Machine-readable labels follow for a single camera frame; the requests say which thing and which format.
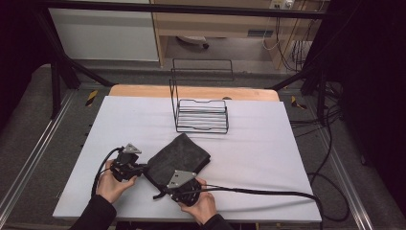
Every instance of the person's right hand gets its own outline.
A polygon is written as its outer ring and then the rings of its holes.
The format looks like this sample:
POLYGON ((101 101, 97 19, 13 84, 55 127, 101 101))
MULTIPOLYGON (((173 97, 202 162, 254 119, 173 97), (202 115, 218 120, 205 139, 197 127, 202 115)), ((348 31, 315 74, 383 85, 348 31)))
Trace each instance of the person's right hand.
MULTIPOLYGON (((200 178, 196 178, 196 180, 202 185, 202 189, 206 189, 207 183, 205 180, 200 178)), ((200 193, 199 199, 191 207, 183 203, 178 204, 183 212, 191 214, 200 225, 205 224, 210 218, 217 214, 214 196, 208 192, 200 193)))

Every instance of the dish rack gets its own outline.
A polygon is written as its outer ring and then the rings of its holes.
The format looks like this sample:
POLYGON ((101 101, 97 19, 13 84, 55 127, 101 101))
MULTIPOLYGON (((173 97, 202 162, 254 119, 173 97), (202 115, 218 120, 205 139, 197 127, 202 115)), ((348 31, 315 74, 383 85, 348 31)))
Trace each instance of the dish rack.
POLYGON ((226 134, 229 129, 226 102, 182 98, 178 82, 233 81, 232 62, 224 59, 174 59, 171 73, 169 89, 176 131, 226 134), (188 64, 179 67, 179 62, 185 61, 193 67, 184 66, 188 64), (226 67, 216 67, 224 63, 226 67))

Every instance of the gray floor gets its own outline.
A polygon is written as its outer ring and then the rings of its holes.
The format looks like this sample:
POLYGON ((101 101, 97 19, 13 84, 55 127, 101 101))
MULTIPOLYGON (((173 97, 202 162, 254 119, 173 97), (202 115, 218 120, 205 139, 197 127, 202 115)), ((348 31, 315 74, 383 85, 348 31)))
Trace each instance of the gray floor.
MULTIPOLYGON (((176 39, 169 41, 168 61, 160 68, 155 64, 134 66, 133 62, 87 62, 101 76, 119 83, 168 84, 170 60, 172 58, 229 58, 233 60, 236 70, 236 80, 233 82, 216 83, 216 86, 244 86, 262 88, 279 82, 292 73, 275 71, 270 63, 270 57, 262 49, 260 40, 211 38, 210 48, 203 50, 198 46, 184 44, 176 39)), ((28 181, 24 191, 15 203, 8 219, 7 228, 14 224, 27 223, 25 229, 51 229, 58 226, 69 226, 70 221, 55 219, 52 213, 57 204, 57 195, 63 190, 79 156, 81 145, 86 140, 86 133, 102 103, 108 88, 97 86, 92 80, 80 76, 83 81, 80 90, 68 90, 74 94, 74 99, 64 115, 56 133, 28 181), (98 88, 99 93, 92 106, 84 106, 90 92, 98 88)), ((302 97, 297 90, 301 82, 289 85, 279 92, 285 102, 290 120, 312 119, 310 109, 291 106, 291 96, 296 96, 300 104, 309 105, 315 100, 314 96, 302 97)), ((50 122, 51 115, 51 80, 48 68, 41 68, 34 73, 33 80, 26 91, 20 105, 14 110, 11 119, 0 133, 0 160, 2 175, 0 176, 0 196, 5 197, 9 187, 18 176, 20 169, 29 158, 37 140, 50 122)), ((329 105, 334 101, 327 100, 329 105)), ((300 135, 315 126, 294 128, 294 134, 300 135)), ((337 121, 332 125, 333 146, 342 159, 350 179, 358 192, 362 203, 375 229, 406 229, 405 218, 399 212, 395 202, 387 192, 375 169, 362 166, 360 155, 350 138, 345 121, 337 121)), ((312 132, 297 138, 297 144, 307 172, 314 172, 326 154, 321 132, 312 132)), ((327 162, 322 173, 339 184, 331 164, 327 162)), ((328 216, 340 217, 345 210, 343 199, 337 192, 317 179, 314 192, 322 199, 325 213, 328 216)), ((314 224, 282 224, 267 223, 261 229, 317 229, 314 224)), ((343 222, 325 220, 326 229, 358 229, 352 216, 343 222)))

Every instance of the wooden edge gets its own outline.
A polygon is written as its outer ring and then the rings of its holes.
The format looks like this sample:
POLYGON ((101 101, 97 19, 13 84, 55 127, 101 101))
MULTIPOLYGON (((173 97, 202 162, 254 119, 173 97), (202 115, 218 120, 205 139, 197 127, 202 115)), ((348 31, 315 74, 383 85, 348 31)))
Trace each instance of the wooden edge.
MULTIPOLYGON (((178 86, 178 94, 180 98, 193 99, 279 101, 278 93, 269 89, 178 86)), ((164 85, 117 84, 111 88, 109 96, 169 98, 170 91, 169 86, 164 85)))

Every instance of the white cabinet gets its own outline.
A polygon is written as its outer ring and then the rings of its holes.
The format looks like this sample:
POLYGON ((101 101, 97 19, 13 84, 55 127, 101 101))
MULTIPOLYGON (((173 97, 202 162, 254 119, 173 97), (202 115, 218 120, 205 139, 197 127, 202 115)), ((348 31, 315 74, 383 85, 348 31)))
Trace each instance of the white cabinet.
MULTIPOLYGON (((149 4, 148 0, 105 2, 149 4)), ((158 61, 150 12, 64 9, 50 12, 70 58, 158 61)))

